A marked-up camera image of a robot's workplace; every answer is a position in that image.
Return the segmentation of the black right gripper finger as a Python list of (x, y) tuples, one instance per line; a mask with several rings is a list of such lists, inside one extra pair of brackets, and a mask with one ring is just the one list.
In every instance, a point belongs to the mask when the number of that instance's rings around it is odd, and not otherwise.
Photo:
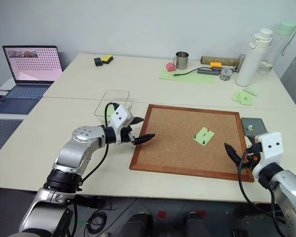
[(228, 143), (224, 143), (224, 147), (225, 147), (225, 150), (227, 152), (227, 155), (231, 158), (231, 160), (235, 164), (239, 164), (240, 161), (241, 161), (241, 158), (237, 154), (236, 150), (231, 145), (229, 145)]

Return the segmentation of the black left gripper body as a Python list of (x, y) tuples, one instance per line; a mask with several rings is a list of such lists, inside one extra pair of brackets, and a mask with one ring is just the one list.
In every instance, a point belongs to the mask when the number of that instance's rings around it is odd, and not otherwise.
[(137, 139), (132, 135), (131, 131), (132, 131), (131, 126), (127, 126), (121, 129), (120, 131), (121, 143), (130, 142), (133, 145), (138, 144)]

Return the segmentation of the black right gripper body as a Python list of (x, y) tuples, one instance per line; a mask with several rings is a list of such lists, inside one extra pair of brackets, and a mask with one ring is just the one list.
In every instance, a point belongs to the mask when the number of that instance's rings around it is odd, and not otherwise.
[(244, 154), (242, 155), (241, 160), (245, 159), (250, 163), (258, 163), (260, 161), (260, 153), (262, 152), (261, 142), (257, 142), (248, 147)]

